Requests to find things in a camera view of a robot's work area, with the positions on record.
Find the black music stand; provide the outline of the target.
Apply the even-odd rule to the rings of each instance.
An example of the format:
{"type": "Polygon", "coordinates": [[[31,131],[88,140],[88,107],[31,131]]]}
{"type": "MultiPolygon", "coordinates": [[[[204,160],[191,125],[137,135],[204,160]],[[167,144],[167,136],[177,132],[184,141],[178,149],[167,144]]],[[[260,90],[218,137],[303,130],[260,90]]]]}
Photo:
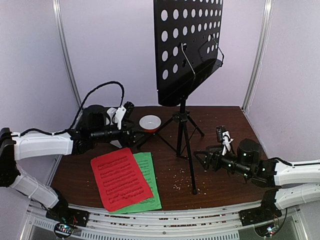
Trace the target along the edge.
{"type": "Polygon", "coordinates": [[[137,145],[141,148],[171,122],[178,123],[176,157],[188,160],[192,193],[197,194],[187,124],[205,134],[191,118],[186,101],[223,65],[218,58],[224,2],[222,0],[155,0],[153,2],[155,71],[158,104],[179,111],[137,145]]]}

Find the red music sheet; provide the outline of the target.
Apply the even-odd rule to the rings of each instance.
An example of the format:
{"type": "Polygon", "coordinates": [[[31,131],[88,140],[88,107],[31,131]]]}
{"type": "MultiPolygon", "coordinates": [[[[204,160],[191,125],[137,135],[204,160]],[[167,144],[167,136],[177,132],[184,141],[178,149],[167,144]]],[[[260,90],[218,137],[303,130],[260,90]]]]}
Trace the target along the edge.
{"type": "Polygon", "coordinates": [[[95,157],[90,165],[102,205],[108,212],[154,196],[128,147],[95,157]]]}

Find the green sheet booklet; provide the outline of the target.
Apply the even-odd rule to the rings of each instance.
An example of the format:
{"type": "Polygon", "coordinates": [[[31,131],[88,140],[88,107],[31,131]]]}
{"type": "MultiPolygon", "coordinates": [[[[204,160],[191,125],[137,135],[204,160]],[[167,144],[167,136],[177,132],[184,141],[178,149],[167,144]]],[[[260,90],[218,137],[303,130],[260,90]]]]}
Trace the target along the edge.
{"type": "Polygon", "coordinates": [[[111,214],[133,214],[162,209],[152,154],[150,152],[139,152],[133,154],[133,156],[143,174],[144,179],[146,180],[152,191],[153,197],[150,197],[137,204],[123,207],[117,211],[112,212],[111,214]]]}

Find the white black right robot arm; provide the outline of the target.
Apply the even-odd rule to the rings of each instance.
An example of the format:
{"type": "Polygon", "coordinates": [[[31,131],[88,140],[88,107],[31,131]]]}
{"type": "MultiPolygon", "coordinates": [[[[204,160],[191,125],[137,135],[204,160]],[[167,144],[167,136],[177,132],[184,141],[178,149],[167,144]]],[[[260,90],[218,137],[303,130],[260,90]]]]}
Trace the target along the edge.
{"type": "Polygon", "coordinates": [[[225,143],[194,152],[205,170],[225,169],[267,189],[259,207],[239,212],[243,226],[270,221],[281,217],[286,208],[320,199],[319,160],[289,162],[279,157],[263,160],[261,154],[261,145],[248,138],[239,143],[236,153],[225,143]]]}

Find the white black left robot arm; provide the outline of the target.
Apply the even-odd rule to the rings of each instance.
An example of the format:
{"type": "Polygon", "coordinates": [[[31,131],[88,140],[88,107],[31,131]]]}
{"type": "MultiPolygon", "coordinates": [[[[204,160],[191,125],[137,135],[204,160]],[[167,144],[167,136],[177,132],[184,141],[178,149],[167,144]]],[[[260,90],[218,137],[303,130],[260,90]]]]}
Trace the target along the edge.
{"type": "Polygon", "coordinates": [[[17,161],[42,156],[82,155],[95,148],[98,143],[119,142],[120,147],[135,144],[136,134],[129,117],[134,110],[131,102],[118,108],[102,105],[86,107],[76,118],[76,126],[61,133],[45,133],[31,129],[24,133],[13,133],[8,127],[0,131],[0,185],[10,187],[41,204],[48,215],[71,225],[78,219],[69,208],[62,194],[50,186],[40,183],[35,177],[19,168],[17,161]]]}

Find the white metronome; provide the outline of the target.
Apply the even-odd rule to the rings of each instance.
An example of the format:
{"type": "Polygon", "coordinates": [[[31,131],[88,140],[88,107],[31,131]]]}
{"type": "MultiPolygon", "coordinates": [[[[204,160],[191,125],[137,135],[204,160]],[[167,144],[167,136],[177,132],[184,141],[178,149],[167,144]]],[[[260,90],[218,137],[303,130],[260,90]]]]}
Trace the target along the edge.
{"type": "MultiPolygon", "coordinates": [[[[114,124],[115,124],[115,122],[114,122],[114,121],[115,121],[115,120],[114,120],[114,116],[115,116],[115,114],[116,114],[116,111],[117,111],[117,109],[114,108],[114,107],[110,107],[110,108],[106,111],[107,115],[108,115],[109,118],[110,118],[110,120],[108,121],[108,123],[109,123],[110,125],[114,125],[114,124]]],[[[110,144],[113,145],[113,146],[115,146],[115,147],[117,147],[117,148],[119,148],[119,149],[122,148],[122,145],[121,145],[121,143],[119,142],[119,140],[112,140],[112,141],[110,142],[110,144]]]]}

